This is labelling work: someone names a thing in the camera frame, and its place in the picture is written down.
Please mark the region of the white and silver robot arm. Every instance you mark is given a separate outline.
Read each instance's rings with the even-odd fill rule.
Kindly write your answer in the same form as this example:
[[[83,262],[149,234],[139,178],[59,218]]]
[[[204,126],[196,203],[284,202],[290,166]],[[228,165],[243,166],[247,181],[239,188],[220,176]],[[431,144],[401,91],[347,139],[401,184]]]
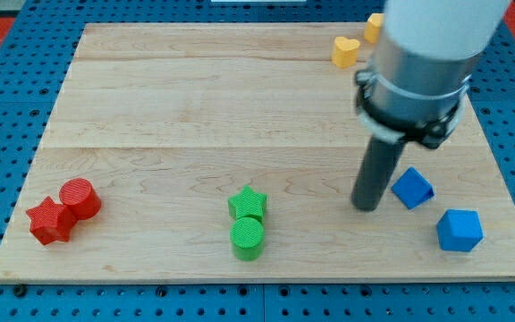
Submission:
[[[478,60],[511,0],[388,0],[357,113],[384,143],[438,148],[455,130]]]

